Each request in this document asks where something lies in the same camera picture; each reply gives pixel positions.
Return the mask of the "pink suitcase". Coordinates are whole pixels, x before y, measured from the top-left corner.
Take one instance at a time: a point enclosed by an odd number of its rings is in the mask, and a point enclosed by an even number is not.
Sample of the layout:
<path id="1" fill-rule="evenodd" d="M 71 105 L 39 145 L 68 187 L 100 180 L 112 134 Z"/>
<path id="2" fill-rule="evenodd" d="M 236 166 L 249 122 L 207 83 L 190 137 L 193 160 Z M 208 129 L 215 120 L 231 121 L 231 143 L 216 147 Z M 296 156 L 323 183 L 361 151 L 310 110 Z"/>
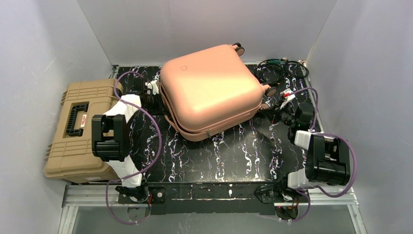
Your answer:
<path id="1" fill-rule="evenodd" d="M 167 61 L 160 71 L 166 120 L 185 139 L 201 141 L 250 120 L 264 96 L 276 89 L 261 84 L 241 60 L 244 48 L 223 44 Z"/>

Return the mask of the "aluminium frame rail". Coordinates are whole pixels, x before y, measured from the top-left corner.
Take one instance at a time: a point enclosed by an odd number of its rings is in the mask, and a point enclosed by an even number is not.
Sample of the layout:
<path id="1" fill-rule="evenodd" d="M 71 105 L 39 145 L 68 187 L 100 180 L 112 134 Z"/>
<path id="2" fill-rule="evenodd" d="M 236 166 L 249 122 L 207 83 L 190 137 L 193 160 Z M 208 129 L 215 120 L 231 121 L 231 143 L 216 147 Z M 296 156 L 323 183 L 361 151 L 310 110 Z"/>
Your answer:
<path id="1" fill-rule="evenodd" d="M 339 198 L 330 198 L 317 189 L 310 189 L 307 196 L 292 199 L 287 194 L 277 197 L 275 192 L 260 195 L 255 190 L 258 182 L 229 183 L 151 183 L 146 188 L 152 198 L 145 197 L 137 202 L 129 195 L 121 194 L 116 185 L 103 184 L 69 185 L 65 189 L 62 214 L 58 233 L 73 232 L 78 210 L 81 207 L 145 208 L 151 215 L 184 213 L 258 213 L 262 216 L 273 215 L 280 208 L 297 211 L 308 205 L 344 206 L 348 209 L 354 230 L 365 234 L 358 200 L 353 190 Z"/>

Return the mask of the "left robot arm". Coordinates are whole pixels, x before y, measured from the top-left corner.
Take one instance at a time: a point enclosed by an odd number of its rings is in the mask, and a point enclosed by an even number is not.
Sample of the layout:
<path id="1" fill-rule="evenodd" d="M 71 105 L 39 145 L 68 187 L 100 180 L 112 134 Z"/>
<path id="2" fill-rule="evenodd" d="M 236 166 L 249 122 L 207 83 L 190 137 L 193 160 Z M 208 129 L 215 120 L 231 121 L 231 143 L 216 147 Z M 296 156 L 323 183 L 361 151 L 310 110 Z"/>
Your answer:
<path id="1" fill-rule="evenodd" d="M 116 104 L 105 113 L 92 117 L 92 152 L 115 171 L 122 187 L 137 188 L 142 184 L 144 173 L 154 162 L 142 169 L 136 167 L 130 154 L 129 121 L 137 112 L 141 112 L 160 132 L 156 120 L 147 111 L 160 103 L 160 84 L 157 81 L 143 81 L 126 94 L 116 87 L 113 93 L 117 98 Z"/>

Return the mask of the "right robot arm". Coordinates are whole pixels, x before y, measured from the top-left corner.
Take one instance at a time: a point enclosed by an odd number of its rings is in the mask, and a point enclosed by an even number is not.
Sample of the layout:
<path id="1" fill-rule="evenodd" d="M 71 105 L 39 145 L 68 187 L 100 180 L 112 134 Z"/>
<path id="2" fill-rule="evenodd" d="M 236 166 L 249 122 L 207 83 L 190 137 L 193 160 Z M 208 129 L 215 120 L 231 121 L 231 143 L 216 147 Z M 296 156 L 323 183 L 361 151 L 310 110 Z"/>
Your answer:
<path id="1" fill-rule="evenodd" d="M 272 107 L 265 111 L 271 123 L 288 126 L 291 144 L 307 151 L 305 167 L 289 173 L 285 179 L 289 189 L 308 189 L 323 184 L 347 185 L 351 178 L 349 149 L 336 137 L 323 136 L 310 130 L 315 108 L 302 103 L 296 110 L 291 104 Z"/>

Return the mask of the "tan plastic tool case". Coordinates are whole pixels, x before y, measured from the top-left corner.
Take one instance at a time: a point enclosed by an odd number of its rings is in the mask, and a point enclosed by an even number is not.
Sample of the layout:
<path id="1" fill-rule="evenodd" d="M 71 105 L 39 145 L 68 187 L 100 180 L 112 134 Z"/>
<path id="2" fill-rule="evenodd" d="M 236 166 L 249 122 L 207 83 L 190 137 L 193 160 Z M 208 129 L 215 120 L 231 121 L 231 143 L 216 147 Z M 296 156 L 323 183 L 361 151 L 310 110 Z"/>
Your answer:
<path id="1" fill-rule="evenodd" d="M 73 82 L 63 93 L 61 111 L 52 143 L 48 146 L 44 174 L 73 183 L 117 179 L 115 171 L 92 153 L 94 115 L 110 110 L 118 101 L 114 79 Z"/>

